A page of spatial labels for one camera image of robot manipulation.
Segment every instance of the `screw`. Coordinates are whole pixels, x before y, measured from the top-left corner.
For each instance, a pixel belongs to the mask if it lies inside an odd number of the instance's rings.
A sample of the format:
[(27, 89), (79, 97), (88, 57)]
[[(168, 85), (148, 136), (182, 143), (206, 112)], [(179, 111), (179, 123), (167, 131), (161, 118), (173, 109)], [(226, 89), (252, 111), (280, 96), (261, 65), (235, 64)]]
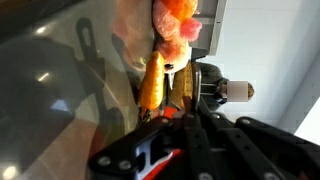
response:
[(220, 118), (220, 116), (219, 116), (218, 114), (212, 114), (212, 116), (213, 116), (214, 118), (216, 118), (216, 119), (219, 119), (219, 118)]
[(165, 123), (165, 124), (167, 124), (169, 121), (168, 121), (168, 119), (162, 119), (161, 120), (163, 123)]
[(280, 180), (280, 178), (272, 172), (267, 172), (264, 174), (265, 180)]
[(121, 170), (128, 170), (128, 169), (131, 168), (131, 163), (130, 163), (129, 161), (126, 161), (126, 160), (121, 161), (121, 162), (119, 163), (119, 168), (120, 168)]
[(208, 173), (200, 173), (199, 180), (213, 180), (213, 178)]
[(245, 124), (250, 124), (250, 121), (248, 119), (243, 119), (242, 122)]
[(99, 160), (98, 160), (98, 164), (100, 166), (108, 166), (109, 164), (111, 163), (111, 160), (109, 157), (105, 156), (105, 157), (101, 157)]
[(194, 118), (194, 115), (193, 114), (188, 114), (187, 117), (188, 118)]

